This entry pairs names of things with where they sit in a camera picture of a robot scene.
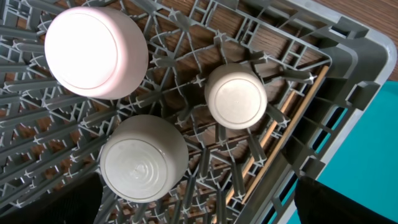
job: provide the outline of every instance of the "wooden stick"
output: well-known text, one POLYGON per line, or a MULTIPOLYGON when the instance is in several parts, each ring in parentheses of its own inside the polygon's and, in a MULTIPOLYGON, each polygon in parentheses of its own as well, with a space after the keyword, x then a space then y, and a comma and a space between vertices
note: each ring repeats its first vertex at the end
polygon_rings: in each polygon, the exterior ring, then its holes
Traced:
MULTIPOLYGON (((289 103, 292 101, 294 95, 295 95, 295 92, 294 92, 294 91, 291 91, 291 92, 290 92, 290 95, 286 98, 284 104, 282 105, 282 107, 281 107, 281 109, 280 109, 280 111, 281 111, 282 113, 285 112, 285 110, 287 109, 287 106, 288 106, 289 103)), ((264 135, 264 137, 263 137, 263 138, 261 139, 261 141, 260 141, 261 147, 264 147, 264 146, 266 145, 266 142, 268 141, 268 139, 269 139, 269 137, 271 136, 272 132, 275 130, 276 126, 277 126, 277 122, 276 122, 276 121, 273 121, 273 122, 271 123, 271 125, 269 126, 269 128, 268 128, 266 134, 264 135)), ((242 176, 243 176, 243 178, 248 174, 248 172, 249 172, 249 170, 250 170, 250 168, 251 168, 251 166, 252 166, 253 164, 254 164, 254 157, 250 157, 250 160, 248 161, 248 163, 246 163, 246 165, 243 167, 243 170, 242 170, 242 176)), ((233 187, 232 187, 232 189, 228 192, 228 195, 227 195, 226 198, 225 198, 225 199, 226 199, 226 205, 227 205, 227 204, 229 203, 229 201, 232 199, 232 196, 233 196, 234 194, 235 194, 235 190, 234 190, 233 187)), ((213 223, 216 223, 216 222, 217 222, 217 217, 214 217, 214 218, 213 218, 213 223)))
POLYGON ((278 141, 278 143, 275 146, 274 150, 272 151, 271 155, 268 157, 266 163, 264 164, 264 166, 261 168, 261 170, 258 173, 258 175, 256 176, 256 178, 254 179, 254 182, 250 186, 248 192, 246 192, 246 195, 244 196, 244 198, 242 200, 242 204, 246 203, 246 201, 250 197, 250 194, 253 192, 254 188, 256 188, 256 186, 259 183, 259 181, 261 180, 262 176, 267 172, 267 170, 268 170, 269 166, 271 165, 272 161, 274 161, 274 159, 275 159, 276 155, 278 154, 279 150, 281 149, 283 143, 285 142, 287 137, 290 136, 290 134, 293 131, 294 127, 296 127, 296 124, 300 120, 302 113, 307 108, 310 100, 313 98, 316 90, 318 89, 319 85, 321 84, 321 82, 323 80, 323 77, 325 77, 328 69, 329 69, 328 66, 322 67, 321 72, 318 75, 318 78, 315 80, 315 83, 311 86, 310 91, 308 91, 307 95, 305 96, 305 98, 303 100, 303 103, 301 103, 301 105, 298 108, 297 112, 294 114, 293 119, 291 120, 291 122, 287 126, 283 136, 278 141))

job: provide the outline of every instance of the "gray plastic dish rack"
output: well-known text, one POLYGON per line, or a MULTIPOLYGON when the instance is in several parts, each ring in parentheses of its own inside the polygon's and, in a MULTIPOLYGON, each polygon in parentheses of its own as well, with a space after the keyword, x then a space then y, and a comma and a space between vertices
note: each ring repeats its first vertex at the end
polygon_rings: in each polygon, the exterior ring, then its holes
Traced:
POLYGON ((187 140, 184 178, 166 198, 145 204, 118 198, 104 186, 95 223, 210 223, 214 217, 220 223, 284 223, 295 211, 297 178, 321 174, 397 60, 384 34, 309 0, 3 0, 0 19, 0 214, 99 172, 101 146, 117 124, 134 114, 155 114, 187 140), (80 5, 119 9, 142 28, 151 63, 130 96, 77 96, 51 77, 46 30, 57 14, 80 5), (251 66, 274 109, 291 91, 304 96, 316 71, 329 66, 245 205, 248 183, 267 159, 258 139, 272 120, 278 122, 272 138, 279 139, 289 118, 267 110, 259 124, 240 132, 214 122, 203 92, 195 91, 203 91, 212 69, 230 62, 251 66), (252 155, 255 163, 243 178, 240 169, 252 155))

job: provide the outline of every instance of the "upside-down cup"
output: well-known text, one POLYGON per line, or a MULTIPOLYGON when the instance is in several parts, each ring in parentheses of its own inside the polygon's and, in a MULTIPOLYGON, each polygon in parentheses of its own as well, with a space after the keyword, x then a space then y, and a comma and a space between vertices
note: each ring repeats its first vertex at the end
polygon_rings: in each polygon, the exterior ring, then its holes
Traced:
POLYGON ((252 70, 236 63, 212 71, 205 98, 214 119, 229 129, 254 125, 267 106, 267 94, 260 79, 252 70))
POLYGON ((140 28, 127 15, 105 7, 73 7, 59 14, 44 49, 53 76, 66 89, 93 98, 127 96, 148 66, 140 28))
POLYGON ((162 118, 137 115, 123 121, 101 151, 103 179, 118 196, 137 203, 163 197, 188 168, 180 132, 162 118))

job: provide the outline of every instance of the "turquoise mat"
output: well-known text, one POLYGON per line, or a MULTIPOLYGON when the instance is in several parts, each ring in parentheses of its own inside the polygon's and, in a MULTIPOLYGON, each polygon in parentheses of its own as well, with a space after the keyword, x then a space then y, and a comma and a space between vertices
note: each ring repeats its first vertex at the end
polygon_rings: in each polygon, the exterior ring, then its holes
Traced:
POLYGON ((398 82, 384 84, 319 181, 398 222, 398 82))

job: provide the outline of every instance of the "black object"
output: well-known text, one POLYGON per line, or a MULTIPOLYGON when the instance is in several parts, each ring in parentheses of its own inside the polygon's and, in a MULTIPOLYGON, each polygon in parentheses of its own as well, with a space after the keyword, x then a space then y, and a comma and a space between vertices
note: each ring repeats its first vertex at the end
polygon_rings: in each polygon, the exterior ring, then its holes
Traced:
POLYGON ((294 202, 303 224, 396 223, 309 177, 298 180, 294 202))
POLYGON ((102 193, 103 184, 95 172, 0 217, 0 223, 92 224, 101 205, 102 193))

